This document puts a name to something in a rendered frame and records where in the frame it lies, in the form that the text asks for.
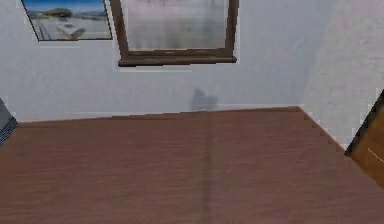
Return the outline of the brown framed window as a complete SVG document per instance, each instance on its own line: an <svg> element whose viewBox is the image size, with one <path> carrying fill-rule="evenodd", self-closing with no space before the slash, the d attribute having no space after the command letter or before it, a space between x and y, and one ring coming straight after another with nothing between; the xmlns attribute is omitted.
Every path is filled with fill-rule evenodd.
<svg viewBox="0 0 384 224"><path fill-rule="evenodd" d="M109 0L120 67L234 63L239 0Z"/></svg>

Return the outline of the grey striped furniture edge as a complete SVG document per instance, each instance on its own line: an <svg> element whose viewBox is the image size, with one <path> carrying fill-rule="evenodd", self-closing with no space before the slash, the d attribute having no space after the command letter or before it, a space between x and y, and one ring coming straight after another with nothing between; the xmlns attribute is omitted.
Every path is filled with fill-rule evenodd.
<svg viewBox="0 0 384 224"><path fill-rule="evenodd" d="M10 137L17 124L16 118L9 112L0 98L0 147Z"/></svg>

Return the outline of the blue landscape framed painting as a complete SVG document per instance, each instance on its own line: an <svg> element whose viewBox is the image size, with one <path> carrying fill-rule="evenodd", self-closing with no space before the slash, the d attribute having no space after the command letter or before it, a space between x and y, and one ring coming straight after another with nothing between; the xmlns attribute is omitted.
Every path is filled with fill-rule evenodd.
<svg viewBox="0 0 384 224"><path fill-rule="evenodd" d="M21 0L39 42L111 40L105 0Z"/></svg>

